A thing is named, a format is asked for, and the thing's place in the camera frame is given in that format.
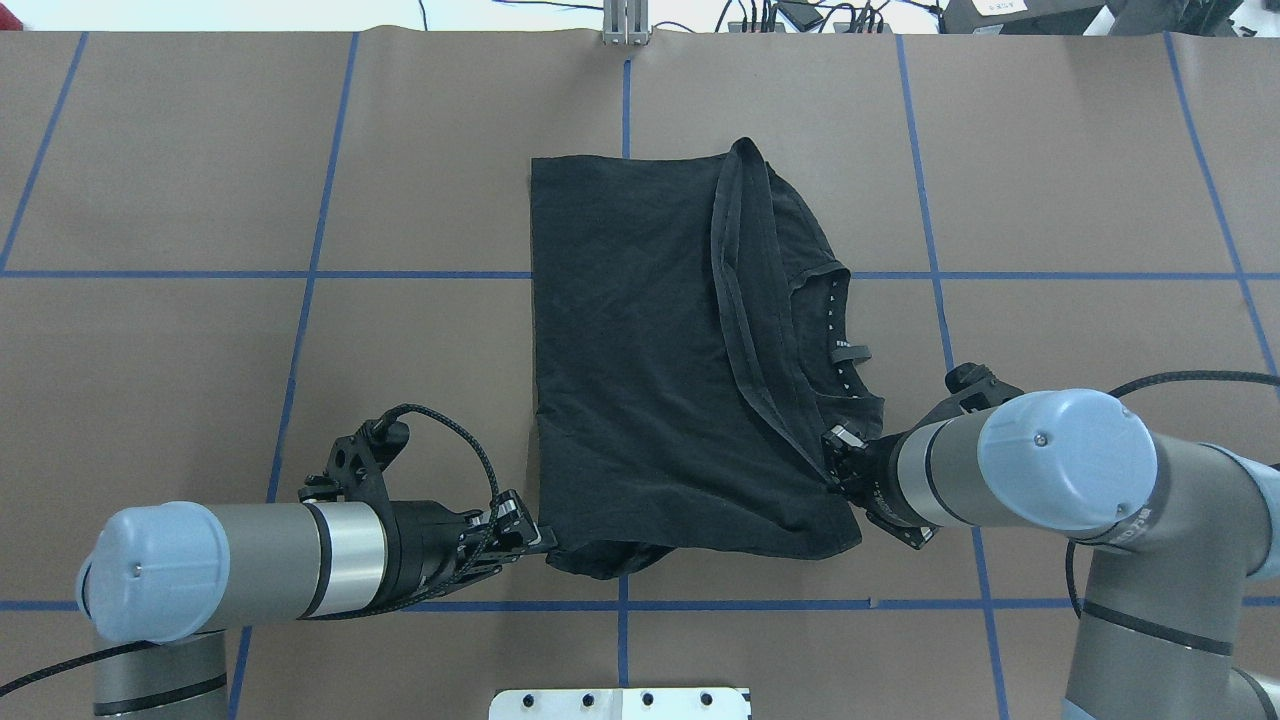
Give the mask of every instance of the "white bracket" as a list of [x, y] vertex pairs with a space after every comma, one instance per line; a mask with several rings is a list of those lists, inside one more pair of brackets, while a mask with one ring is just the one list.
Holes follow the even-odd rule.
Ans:
[[489, 720], [750, 720], [744, 688], [503, 691]]
[[649, 0], [604, 0], [605, 45], [649, 45]]

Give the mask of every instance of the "light blue joint cap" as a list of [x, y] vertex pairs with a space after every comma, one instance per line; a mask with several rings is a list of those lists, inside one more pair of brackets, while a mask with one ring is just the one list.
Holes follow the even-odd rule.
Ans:
[[229, 569], [227, 532], [204, 505], [129, 507], [97, 536], [76, 597], [111, 642], [172, 642], [214, 615]]
[[1262, 561], [1262, 566], [1249, 574], [1249, 579], [1271, 580], [1280, 578], [1280, 471], [1257, 460], [1240, 457], [1225, 447], [1210, 443], [1203, 445], [1226, 455], [1231, 460], [1235, 460], [1236, 465], [1244, 468], [1244, 471], [1253, 478], [1253, 483], [1258, 486], [1262, 500], [1267, 503], [1267, 512], [1271, 515], [1271, 548], [1267, 551], [1267, 559]]
[[1032, 392], [978, 436], [978, 466], [1000, 502], [1050, 530], [1088, 530], [1137, 512], [1156, 487], [1156, 443], [1138, 415], [1096, 389]]
[[1098, 720], [1097, 717], [1089, 715], [1084, 710], [1080, 710], [1079, 705], [1062, 698], [1062, 720]]

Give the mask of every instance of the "red object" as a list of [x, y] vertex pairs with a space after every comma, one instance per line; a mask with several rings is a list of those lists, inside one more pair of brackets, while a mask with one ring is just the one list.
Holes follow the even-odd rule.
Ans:
[[4, 3], [0, 3], [0, 29], [22, 29], [22, 20], [15, 18]]

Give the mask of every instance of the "folded clothing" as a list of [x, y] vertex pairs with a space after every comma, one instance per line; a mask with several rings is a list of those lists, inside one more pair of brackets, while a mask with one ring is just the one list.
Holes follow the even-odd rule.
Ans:
[[607, 579], [676, 547], [819, 559], [861, 539], [822, 433], [878, 437], [849, 270], [742, 138], [694, 160], [532, 161], [540, 521]]

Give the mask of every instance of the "dark gray fabric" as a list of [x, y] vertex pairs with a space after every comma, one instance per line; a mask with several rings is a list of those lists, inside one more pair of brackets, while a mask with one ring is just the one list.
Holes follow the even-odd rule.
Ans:
[[879, 433], [845, 342], [849, 270], [750, 140], [532, 164], [548, 562], [612, 578], [675, 547], [827, 557], [860, 539], [820, 436]]

